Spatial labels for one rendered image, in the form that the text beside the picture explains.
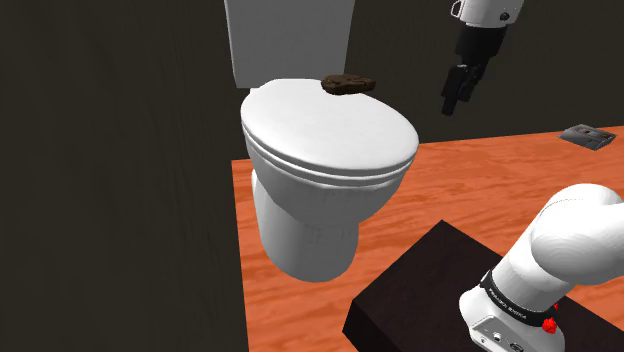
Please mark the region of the white toilet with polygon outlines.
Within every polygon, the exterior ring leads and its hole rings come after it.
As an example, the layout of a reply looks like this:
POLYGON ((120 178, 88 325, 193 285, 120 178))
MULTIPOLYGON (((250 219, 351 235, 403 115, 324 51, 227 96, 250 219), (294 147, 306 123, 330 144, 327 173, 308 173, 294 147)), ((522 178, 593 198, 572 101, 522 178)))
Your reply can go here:
POLYGON ((356 0, 224 0, 232 71, 253 164, 263 248, 281 271, 326 282, 350 266, 360 224, 399 188, 413 125, 363 93, 335 95, 356 0))

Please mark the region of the grey flat bathroom scale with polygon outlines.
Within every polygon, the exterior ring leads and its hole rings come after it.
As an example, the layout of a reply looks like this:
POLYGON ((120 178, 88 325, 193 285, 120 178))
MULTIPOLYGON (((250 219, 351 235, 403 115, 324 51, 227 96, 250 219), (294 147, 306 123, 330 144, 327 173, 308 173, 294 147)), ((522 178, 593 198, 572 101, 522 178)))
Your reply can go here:
POLYGON ((562 140, 593 151, 597 151, 610 144, 616 137, 616 134, 596 129, 585 124, 569 127, 559 135, 559 138, 562 140))

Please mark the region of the dark brown lumpy object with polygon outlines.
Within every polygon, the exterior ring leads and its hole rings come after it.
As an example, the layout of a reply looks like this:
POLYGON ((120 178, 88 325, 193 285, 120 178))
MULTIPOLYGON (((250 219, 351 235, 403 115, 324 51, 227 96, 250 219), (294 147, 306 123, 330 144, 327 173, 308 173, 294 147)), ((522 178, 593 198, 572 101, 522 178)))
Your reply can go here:
POLYGON ((321 80, 321 87, 332 95, 350 95, 374 90, 376 81, 354 74, 328 75, 321 80))

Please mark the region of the dark robot stand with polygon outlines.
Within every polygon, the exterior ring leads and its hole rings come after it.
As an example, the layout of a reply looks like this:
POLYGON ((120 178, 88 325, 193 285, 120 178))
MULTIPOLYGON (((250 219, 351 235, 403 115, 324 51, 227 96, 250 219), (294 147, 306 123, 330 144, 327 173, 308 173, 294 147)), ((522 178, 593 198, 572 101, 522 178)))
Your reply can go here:
POLYGON ((459 304, 488 270, 524 308, 559 303, 564 352, 624 352, 624 331, 567 298, 572 284, 542 269, 526 238, 499 256, 444 221, 352 300, 343 333, 358 352, 489 352, 495 331, 472 334, 459 304))

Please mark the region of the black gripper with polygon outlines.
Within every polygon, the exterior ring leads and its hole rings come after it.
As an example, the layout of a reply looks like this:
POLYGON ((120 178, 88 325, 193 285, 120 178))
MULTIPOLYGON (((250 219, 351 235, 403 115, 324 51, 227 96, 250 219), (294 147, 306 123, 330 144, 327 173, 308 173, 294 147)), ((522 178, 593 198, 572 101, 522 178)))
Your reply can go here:
POLYGON ((470 101, 489 61, 498 54, 506 32, 507 27, 482 28, 465 24, 461 28, 455 53, 463 64, 449 69, 441 92, 442 114, 452 116, 459 101, 470 101))

